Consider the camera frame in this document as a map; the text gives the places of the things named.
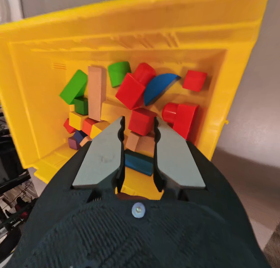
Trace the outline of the red two-stud plastic brick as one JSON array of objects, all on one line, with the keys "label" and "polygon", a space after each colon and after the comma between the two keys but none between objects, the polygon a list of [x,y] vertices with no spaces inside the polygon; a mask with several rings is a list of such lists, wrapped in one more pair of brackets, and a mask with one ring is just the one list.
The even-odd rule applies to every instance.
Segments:
[{"label": "red two-stud plastic brick", "polygon": [[190,140],[190,133],[199,105],[191,103],[167,103],[162,110],[162,119],[167,122],[185,140]]}]

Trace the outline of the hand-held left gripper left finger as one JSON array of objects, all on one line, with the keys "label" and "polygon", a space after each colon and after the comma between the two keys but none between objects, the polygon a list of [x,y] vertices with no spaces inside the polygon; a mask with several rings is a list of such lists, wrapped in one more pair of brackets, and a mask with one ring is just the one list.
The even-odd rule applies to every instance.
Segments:
[{"label": "hand-held left gripper left finger", "polygon": [[93,138],[72,186],[76,189],[115,189],[125,179],[125,117],[121,116]]}]

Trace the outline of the pile of coloured wooden blocks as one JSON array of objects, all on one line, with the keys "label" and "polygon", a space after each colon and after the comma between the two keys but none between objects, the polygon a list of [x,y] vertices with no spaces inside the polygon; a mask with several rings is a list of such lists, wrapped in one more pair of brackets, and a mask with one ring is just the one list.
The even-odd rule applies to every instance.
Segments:
[{"label": "pile of coloured wooden blocks", "polygon": [[[112,64],[108,72],[112,88],[120,87],[126,74],[131,73],[130,64],[126,61]],[[88,75],[78,70],[60,94],[69,106],[74,106],[68,116],[69,124],[77,129],[68,139],[69,147],[74,150],[89,143],[121,116],[125,117],[125,125],[129,124],[132,110],[106,100],[106,77],[107,73],[101,67],[88,67]],[[146,136],[129,131],[126,142],[129,151],[143,150],[138,148],[139,143],[152,139],[152,131]]]}]

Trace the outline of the small red wooden cube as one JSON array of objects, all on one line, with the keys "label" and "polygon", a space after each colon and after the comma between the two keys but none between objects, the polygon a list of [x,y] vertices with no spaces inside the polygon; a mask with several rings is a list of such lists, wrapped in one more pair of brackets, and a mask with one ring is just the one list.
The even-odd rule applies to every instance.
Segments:
[{"label": "small red wooden cube", "polygon": [[75,129],[74,127],[72,127],[70,124],[69,124],[69,118],[67,118],[63,124],[64,128],[66,129],[66,131],[69,133],[69,134],[72,134],[72,133],[75,133],[77,131],[77,129]]}]

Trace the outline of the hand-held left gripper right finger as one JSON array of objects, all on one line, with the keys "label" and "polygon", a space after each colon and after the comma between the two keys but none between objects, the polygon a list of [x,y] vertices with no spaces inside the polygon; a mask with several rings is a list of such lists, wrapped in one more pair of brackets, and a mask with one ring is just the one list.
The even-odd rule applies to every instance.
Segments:
[{"label": "hand-held left gripper right finger", "polygon": [[187,141],[159,117],[154,118],[154,133],[153,181],[157,190],[205,189]]}]

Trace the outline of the yellow plastic bin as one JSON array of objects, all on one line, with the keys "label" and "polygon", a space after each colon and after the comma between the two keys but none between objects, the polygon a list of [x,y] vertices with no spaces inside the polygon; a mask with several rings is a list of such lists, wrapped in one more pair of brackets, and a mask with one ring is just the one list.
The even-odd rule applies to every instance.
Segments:
[{"label": "yellow plastic bin", "polygon": [[[191,142],[211,160],[268,0],[111,0],[1,25],[1,104],[22,166],[49,183],[76,153],[59,94],[77,70],[128,61],[182,78],[150,108],[199,105]],[[188,70],[207,73],[200,92]]]}]

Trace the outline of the blue half-round wooden piece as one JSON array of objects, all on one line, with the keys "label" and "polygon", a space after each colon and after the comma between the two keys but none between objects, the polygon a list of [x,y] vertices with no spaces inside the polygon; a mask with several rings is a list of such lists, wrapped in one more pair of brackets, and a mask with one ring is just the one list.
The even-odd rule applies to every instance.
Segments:
[{"label": "blue half-round wooden piece", "polygon": [[144,105],[154,104],[181,77],[173,73],[160,74],[154,77],[144,91]]}]

